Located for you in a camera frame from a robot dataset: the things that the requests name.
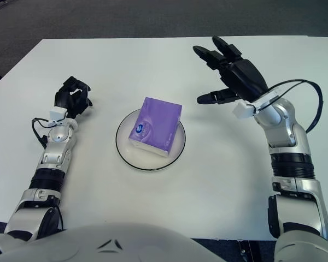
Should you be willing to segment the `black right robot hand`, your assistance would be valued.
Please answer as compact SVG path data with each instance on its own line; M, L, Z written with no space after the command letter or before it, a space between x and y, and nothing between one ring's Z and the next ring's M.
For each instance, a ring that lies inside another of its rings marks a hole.
M248 59L242 57L233 44L217 36L213 36L212 40L218 51L210 51L202 46L194 46L193 50L211 70L219 72L227 88L199 96L199 104L226 104L239 99L254 102L268 92L261 73Z

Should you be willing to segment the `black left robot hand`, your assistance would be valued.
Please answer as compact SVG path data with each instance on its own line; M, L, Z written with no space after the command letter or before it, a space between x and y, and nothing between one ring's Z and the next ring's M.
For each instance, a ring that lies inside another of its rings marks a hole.
M84 82L70 76L56 92L54 105L67 110L67 118L75 119L88 107L93 106L88 97L91 88Z

